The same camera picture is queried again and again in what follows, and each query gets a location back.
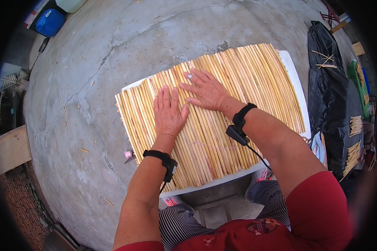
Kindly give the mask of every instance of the woman's right hand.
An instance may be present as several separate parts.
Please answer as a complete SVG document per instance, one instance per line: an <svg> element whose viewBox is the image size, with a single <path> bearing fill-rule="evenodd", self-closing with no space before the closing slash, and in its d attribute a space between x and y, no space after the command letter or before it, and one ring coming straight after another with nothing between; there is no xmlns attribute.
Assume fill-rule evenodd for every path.
<svg viewBox="0 0 377 251"><path fill-rule="evenodd" d="M190 70L193 74L191 82L196 86L185 83L179 83L179 86L196 94L198 98L186 98L186 102L207 110L220 111L223 102L230 98L226 88L206 70L201 70L201 72L195 68ZM183 73L185 78L188 78L189 74L188 72Z"/></svg>

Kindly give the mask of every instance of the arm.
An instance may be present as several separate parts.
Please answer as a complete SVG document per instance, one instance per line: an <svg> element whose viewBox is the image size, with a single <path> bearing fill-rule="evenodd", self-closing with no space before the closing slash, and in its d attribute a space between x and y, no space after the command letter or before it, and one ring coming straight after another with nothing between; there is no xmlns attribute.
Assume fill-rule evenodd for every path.
<svg viewBox="0 0 377 251"><path fill-rule="evenodd" d="M208 110L221 111L230 120L245 103L230 97L227 90L209 72L191 68L196 76L191 81L197 86L180 83L180 87L198 96L186 101ZM257 145L271 164L276 179L286 199L291 191L312 175L327 169L313 155L310 148L296 132L274 116L260 109L251 109L244 117L244 133Z"/></svg>
<svg viewBox="0 0 377 251"><path fill-rule="evenodd" d="M177 135L180 133L188 116L188 106L178 110L178 91L173 89L172 101L169 88L159 89L154 100L155 126L157 137L151 150L171 154ZM142 241L159 241L159 189L165 177L166 168L158 158L145 157L127 189L119 225L116 230L113 250Z"/></svg>

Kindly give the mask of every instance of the red sleeve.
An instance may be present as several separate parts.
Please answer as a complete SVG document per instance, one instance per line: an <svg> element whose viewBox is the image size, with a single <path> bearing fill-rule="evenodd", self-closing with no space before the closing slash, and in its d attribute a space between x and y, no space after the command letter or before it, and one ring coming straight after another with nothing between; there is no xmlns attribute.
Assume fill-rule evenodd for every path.
<svg viewBox="0 0 377 251"><path fill-rule="evenodd" d="M159 241L143 241L133 244L128 244L123 247L116 249L115 251L141 251L141 250L151 250L151 251L164 251L162 242Z"/></svg>
<svg viewBox="0 0 377 251"><path fill-rule="evenodd" d="M352 238L346 197L332 173L317 173L303 181L289 194L286 205L294 247L343 250Z"/></svg>

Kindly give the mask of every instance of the black cable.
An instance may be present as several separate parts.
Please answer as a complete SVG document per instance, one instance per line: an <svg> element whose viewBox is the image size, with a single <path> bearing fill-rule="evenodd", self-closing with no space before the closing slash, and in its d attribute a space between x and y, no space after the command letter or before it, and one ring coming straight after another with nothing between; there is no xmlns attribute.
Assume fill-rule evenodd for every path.
<svg viewBox="0 0 377 251"><path fill-rule="evenodd" d="M164 185L162 186L161 190L159 191L159 194L162 193L162 190L165 188L165 186L166 186L166 182L164 182Z"/></svg>
<svg viewBox="0 0 377 251"><path fill-rule="evenodd" d="M264 165L268 168L268 169L270 169L271 170L271 168L265 163L265 161L264 161L264 159L253 149L253 148L251 148L248 144L246 144L246 146L248 147L248 148L250 148L250 150L252 150L253 151L253 153L255 153L260 159L261 159L261 161L264 163Z"/></svg>

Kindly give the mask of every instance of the blue plastic jug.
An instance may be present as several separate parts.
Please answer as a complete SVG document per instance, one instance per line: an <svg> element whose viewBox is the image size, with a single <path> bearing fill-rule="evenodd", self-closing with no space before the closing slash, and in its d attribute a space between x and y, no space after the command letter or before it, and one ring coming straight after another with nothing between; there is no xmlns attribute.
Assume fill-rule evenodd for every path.
<svg viewBox="0 0 377 251"><path fill-rule="evenodd" d="M46 10L36 22L36 30L47 37L57 34L65 22L64 15L56 9Z"/></svg>

